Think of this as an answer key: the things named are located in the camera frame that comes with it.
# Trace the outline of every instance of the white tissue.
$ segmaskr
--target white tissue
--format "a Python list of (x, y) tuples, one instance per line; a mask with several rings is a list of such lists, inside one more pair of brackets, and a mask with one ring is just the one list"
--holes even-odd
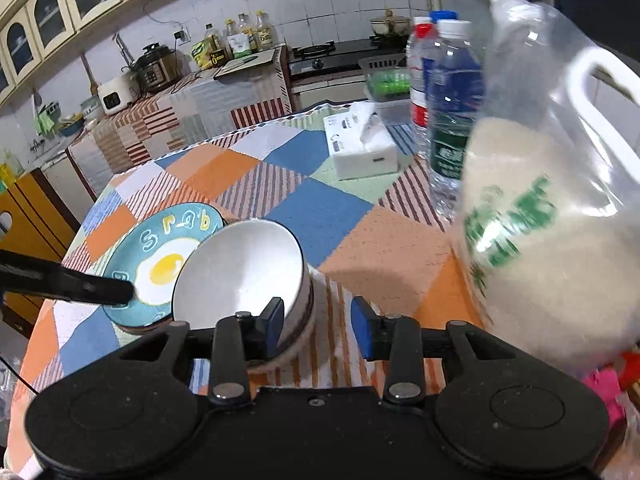
[(355, 102), (348, 112), (324, 118), (329, 156), (339, 180), (398, 171), (398, 150), (374, 113), (375, 104)]

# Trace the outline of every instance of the electric pressure cooker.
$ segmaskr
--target electric pressure cooker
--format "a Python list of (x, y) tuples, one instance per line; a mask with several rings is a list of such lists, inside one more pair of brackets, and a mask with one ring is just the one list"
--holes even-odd
[(180, 79), (175, 50), (159, 43), (147, 45), (143, 50), (145, 53), (135, 62), (134, 70), (144, 91), (155, 94)]

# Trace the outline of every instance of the dish rack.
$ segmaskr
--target dish rack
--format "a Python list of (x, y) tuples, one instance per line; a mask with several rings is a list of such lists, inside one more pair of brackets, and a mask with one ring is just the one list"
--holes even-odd
[(411, 86), (405, 54), (365, 57), (358, 64), (367, 89), (376, 101), (396, 101), (409, 97)]

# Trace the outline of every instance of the faucet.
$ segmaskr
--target faucet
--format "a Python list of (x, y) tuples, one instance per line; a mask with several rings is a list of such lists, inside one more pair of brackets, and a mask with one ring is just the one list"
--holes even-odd
[(33, 139), (33, 142), (31, 143), (31, 147), (29, 148), (29, 151), (32, 153), (35, 153), (38, 150), (38, 148), (43, 144), (44, 144), (44, 139), (40, 139), (40, 140)]

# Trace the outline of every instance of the blue plate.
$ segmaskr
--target blue plate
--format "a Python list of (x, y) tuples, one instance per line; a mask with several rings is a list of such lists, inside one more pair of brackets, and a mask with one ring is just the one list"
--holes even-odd
[(103, 276), (133, 282), (136, 295), (124, 306), (103, 305), (124, 328), (140, 329), (171, 315), (175, 280), (191, 253), (224, 221), (210, 205), (188, 202), (147, 218), (112, 254)]

